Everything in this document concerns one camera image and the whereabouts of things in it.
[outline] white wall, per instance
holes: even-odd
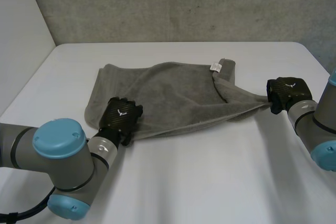
[[[0,0],[0,115],[54,48],[35,0]]]

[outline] concrete wall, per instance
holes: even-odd
[[[57,45],[296,41],[336,67],[336,0],[37,0]]]

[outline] black cable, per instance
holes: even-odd
[[[51,194],[53,194],[54,191],[55,191],[55,187],[50,191],[50,193],[48,193],[48,195],[39,204],[37,204],[35,207],[33,207],[32,209],[28,211],[21,212],[21,213],[12,212],[7,215],[0,214],[0,223],[15,224],[17,221],[28,219],[38,214],[39,212],[41,212],[43,209],[47,207],[49,197]]]

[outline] gray towel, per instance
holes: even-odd
[[[234,85],[235,62],[222,59],[220,72],[209,65],[166,62],[150,68],[123,69],[108,64],[99,70],[85,109],[86,122],[98,123],[111,97],[143,105],[133,139],[170,136],[238,121],[268,108],[267,97]]]

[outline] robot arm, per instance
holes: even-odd
[[[267,82],[268,100],[274,114],[282,110],[315,163],[336,171],[336,71],[330,76],[317,104],[302,79],[278,78]]]
[[[50,121],[40,128],[0,124],[0,167],[47,173],[55,186],[48,208],[79,220],[88,212],[112,165],[119,144],[127,145],[142,107],[112,98],[99,132],[87,143],[72,119]]]

